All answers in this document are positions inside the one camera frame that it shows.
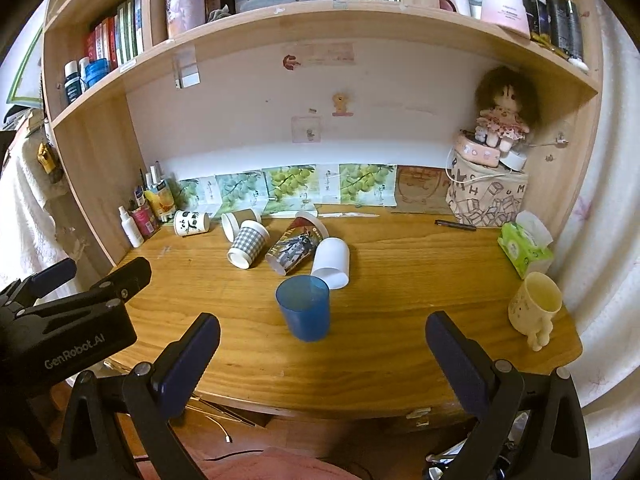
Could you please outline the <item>blue plastic cup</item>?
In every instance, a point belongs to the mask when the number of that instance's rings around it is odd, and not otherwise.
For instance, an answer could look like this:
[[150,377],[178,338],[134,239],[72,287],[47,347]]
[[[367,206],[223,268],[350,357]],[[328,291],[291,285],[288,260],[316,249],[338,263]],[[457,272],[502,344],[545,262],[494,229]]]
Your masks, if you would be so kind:
[[303,342],[323,339],[330,328],[330,289],[312,275],[284,280],[274,293],[291,334]]

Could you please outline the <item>grey checkered paper cup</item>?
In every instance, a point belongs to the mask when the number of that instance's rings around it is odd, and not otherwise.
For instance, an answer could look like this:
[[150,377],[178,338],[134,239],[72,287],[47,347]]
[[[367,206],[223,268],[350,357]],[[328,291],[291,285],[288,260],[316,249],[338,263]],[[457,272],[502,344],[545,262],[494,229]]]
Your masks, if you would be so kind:
[[239,269],[249,269],[269,240],[270,234],[261,223],[244,220],[227,252],[228,261]]

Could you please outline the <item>white cup behind checkered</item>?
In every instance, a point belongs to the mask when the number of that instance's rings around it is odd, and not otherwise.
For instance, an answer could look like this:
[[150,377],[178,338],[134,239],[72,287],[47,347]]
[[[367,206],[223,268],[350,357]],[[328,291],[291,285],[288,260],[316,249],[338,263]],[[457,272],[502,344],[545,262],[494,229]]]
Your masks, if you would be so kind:
[[262,222],[262,216],[257,210],[253,208],[225,212],[224,214],[220,215],[220,224],[222,230],[224,231],[224,235],[227,237],[227,240],[230,243],[232,243],[235,237],[239,234],[241,224],[245,220],[252,220],[260,223]]

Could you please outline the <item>patterned brown paper cup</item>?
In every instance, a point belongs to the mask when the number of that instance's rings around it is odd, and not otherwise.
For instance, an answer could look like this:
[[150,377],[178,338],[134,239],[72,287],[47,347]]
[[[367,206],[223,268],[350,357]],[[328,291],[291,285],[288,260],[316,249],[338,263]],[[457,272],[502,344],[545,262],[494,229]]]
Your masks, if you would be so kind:
[[328,236],[329,232],[320,220],[307,211],[299,211],[268,250],[265,259],[277,274],[289,274],[312,256]]

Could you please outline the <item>white plastic cup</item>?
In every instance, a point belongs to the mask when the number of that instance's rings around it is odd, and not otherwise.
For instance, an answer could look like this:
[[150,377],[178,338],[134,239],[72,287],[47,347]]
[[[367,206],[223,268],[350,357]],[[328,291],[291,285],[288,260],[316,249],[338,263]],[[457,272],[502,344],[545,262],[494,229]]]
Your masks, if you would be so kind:
[[341,289],[349,283],[349,247],[338,237],[328,237],[318,245],[311,275],[324,281],[329,289]]

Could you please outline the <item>white lace cloth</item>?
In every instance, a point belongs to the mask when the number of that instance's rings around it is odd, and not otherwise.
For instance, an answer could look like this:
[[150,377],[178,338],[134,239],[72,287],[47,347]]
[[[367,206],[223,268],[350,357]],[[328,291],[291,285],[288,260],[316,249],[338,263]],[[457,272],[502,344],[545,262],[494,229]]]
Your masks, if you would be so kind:
[[90,233],[66,179],[52,182],[38,160],[46,144],[44,121],[30,112],[17,125],[1,171],[1,284],[26,278],[70,258],[77,271],[51,292],[58,299],[82,292],[98,278]]

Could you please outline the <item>cream ceramic mug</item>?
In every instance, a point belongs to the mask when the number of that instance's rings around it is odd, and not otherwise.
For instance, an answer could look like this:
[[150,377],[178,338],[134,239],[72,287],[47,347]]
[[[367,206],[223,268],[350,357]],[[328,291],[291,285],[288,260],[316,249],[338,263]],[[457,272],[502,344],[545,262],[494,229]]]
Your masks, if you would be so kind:
[[540,351],[550,342],[552,320],[562,304],[558,285],[548,275],[532,272],[524,278],[510,301],[509,322],[514,330],[527,338],[529,348]]

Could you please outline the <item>red small jar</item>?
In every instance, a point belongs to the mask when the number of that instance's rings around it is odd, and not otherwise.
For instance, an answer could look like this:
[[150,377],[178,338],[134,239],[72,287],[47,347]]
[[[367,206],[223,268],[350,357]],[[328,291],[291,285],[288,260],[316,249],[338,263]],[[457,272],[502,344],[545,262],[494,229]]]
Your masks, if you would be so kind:
[[145,240],[153,236],[160,228],[160,224],[148,203],[137,206],[136,209],[130,211],[136,226]]

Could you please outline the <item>panda print mug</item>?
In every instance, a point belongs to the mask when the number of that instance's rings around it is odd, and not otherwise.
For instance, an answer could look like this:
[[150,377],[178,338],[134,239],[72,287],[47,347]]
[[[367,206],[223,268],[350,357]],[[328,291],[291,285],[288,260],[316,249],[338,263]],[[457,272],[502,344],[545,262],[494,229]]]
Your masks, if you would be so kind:
[[204,234],[209,231],[206,212],[177,210],[174,215],[174,232],[181,237]]

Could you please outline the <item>yellow orange bottle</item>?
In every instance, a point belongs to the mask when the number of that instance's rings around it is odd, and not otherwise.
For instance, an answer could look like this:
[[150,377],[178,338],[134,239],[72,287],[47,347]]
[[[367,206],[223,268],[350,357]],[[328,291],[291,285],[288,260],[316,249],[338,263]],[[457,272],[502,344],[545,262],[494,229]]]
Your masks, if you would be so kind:
[[159,162],[151,165],[145,174],[144,197],[160,223],[174,220],[176,213],[174,196],[172,196],[171,189],[163,176]]

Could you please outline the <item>green tissue pack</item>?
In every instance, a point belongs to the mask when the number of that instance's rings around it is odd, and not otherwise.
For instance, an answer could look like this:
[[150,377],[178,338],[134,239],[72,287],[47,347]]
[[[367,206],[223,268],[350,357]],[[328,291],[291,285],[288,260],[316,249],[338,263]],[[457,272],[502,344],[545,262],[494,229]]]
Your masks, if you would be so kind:
[[501,227],[498,245],[522,280],[528,274],[546,274],[553,262],[553,237],[542,221],[528,210]]

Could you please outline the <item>black pen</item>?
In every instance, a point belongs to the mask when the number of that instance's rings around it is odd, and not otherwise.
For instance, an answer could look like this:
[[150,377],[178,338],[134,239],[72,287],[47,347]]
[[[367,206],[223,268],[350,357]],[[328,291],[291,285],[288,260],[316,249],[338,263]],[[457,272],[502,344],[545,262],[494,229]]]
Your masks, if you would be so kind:
[[434,225],[435,226],[444,226],[445,228],[450,228],[450,229],[458,229],[458,230],[463,230],[463,231],[470,231],[470,232],[475,232],[476,229],[477,229],[476,226],[470,226],[469,224],[453,222],[453,221],[448,221],[448,220],[442,220],[442,219],[436,219],[434,221]]

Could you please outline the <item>printed canvas bag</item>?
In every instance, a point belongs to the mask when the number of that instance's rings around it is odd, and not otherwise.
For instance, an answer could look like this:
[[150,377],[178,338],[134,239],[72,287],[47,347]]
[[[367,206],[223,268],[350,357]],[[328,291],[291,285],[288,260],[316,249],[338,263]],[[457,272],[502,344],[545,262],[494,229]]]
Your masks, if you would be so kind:
[[521,211],[528,185],[524,172],[477,165],[454,154],[446,176],[446,203],[460,223],[500,228]]

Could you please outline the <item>brown haired rag doll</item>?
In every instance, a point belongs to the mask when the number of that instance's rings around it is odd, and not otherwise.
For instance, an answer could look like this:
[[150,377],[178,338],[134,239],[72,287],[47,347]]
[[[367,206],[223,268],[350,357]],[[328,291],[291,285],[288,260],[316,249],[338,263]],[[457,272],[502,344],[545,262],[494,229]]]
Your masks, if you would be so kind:
[[501,155],[525,141],[539,122],[539,99],[534,84],[506,66],[486,73],[474,94],[475,139]]

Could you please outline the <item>pink round jar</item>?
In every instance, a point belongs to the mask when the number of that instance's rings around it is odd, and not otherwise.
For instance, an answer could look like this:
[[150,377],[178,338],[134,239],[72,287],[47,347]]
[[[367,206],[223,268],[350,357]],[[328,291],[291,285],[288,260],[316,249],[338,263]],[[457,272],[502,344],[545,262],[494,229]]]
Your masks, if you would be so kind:
[[483,0],[480,19],[524,38],[530,36],[523,0]]

